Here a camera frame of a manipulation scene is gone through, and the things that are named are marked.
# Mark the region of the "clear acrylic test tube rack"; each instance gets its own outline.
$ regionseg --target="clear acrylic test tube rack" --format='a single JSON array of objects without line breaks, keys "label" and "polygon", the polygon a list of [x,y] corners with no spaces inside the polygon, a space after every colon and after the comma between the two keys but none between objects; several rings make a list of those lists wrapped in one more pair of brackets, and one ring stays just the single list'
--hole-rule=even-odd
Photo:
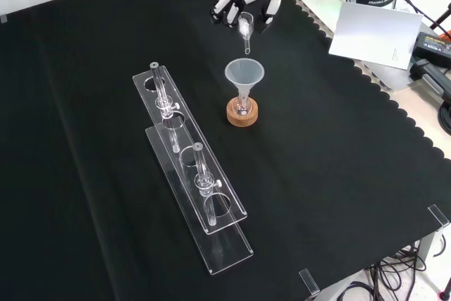
[{"label": "clear acrylic test tube rack", "polygon": [[147,137],[210,274],[251,257],[238,226],[247,212],[166,67],[151,63],[133,81],[154,123]]}]

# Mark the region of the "table clip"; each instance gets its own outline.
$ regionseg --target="table clip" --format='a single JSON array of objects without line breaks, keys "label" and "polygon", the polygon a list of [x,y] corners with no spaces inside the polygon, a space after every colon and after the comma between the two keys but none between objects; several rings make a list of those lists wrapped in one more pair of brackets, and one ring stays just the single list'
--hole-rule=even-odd
[{"label": "table clip", "polygon": [[307,286],[311,294],[308,300],[313,300],[320,292],[318,285],[316,284],[315,280],[311,277],[309,270],[307,268],[302,269],[299,272],[299,275],[301,276],[302,280],[304,281],[305,285]]},{"label": "table clip", "polygon": [[442,213],[441,210],[439,210],[439,208],[435,204],[429,206],[428,209],[432,213],[432,215],[434,215],[437,221],[440,222],[441,227],[439,228],[439,230],[443,229],[444,227],[450,224],[450,221],[446,218],[446,216]]}]

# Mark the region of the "black fabric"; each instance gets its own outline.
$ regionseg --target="black fabric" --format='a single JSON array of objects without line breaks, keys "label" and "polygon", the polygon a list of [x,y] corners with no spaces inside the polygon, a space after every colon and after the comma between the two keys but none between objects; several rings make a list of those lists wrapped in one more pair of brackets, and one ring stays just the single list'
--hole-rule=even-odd
[{"label": "black fabric", "polygon": [[[231,126],[244,47],[212,1],[55,0],[0,25],[2,300],[301,300],[302,269],[325,288],[437,229],[428,206],[451,215],[450,162],[292,0],[252,36],[259,120]],[[217,276],[144,132],[152,61],[249,215],[254,256]]]}]

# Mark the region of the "clear funnel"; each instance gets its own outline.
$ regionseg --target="clear funnel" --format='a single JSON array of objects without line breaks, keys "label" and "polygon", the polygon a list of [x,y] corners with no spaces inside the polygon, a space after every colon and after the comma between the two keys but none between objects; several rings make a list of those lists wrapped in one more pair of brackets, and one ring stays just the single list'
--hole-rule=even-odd
[{"label": "clear funnel", "polygon": [[233,103],[233,112],[244,116],[252,111],[249,92],[264,76],[263,66],[254,59],[241,58],[225,67],[225,76],[238,88],[238,98]]}]

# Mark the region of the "white paper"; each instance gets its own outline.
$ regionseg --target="white paper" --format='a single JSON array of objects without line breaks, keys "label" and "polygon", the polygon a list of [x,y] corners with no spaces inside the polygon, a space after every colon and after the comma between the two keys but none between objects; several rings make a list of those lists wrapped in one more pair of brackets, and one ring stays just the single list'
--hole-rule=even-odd
[{"label": "white paper", "polygon": [[407,70],[422,18],[345,2],[329,53]]}]

